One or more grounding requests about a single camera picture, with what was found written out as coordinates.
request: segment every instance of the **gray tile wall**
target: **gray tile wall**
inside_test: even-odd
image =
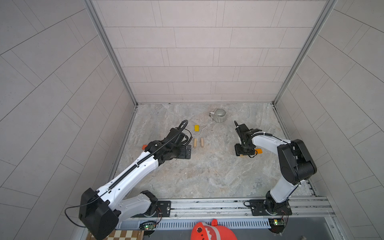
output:
[[[384,2],[339,0],[277,104],[348,238],[384,239]]]
[[[76,239],[134,105],[81,0],[1,5],[0,239]]]
[[[93,4],[140,103],[271,102],[325,1]]]

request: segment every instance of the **vent grille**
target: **vent grille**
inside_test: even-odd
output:
[[[211,224],[212,219],[182,219],[182,220],[162,220],[156,227],[156,230],[190,230],[198,222],[205,222]],[[139,224],[144,221],[125,220],[118,225],[119,230],[137,230]],[[225,226],[229,229],[250,229],[250,228],[271,228],[268,218],[234,218],[234,219],[221,219],[217,221],[219,226]]]

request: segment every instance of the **red toy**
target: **red toy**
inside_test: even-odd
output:
[[[214,219],[211,225],[199,222],[193,227],[191,240],[237,240],[235,234],[227,227],[218,226]]]

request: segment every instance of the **checkered floor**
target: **checkered floor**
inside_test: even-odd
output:
[[[144,231],[121,231],[113,230],[104,240],[142,240]],[[89,233],[87,240],[95,240],[95,237]]]

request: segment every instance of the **striped mug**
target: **striped mug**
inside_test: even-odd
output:
[[[214,112],[210,112],[209,116],[218,123],[225,122],[227,119],[227,112],[224,109],[218,108]]]

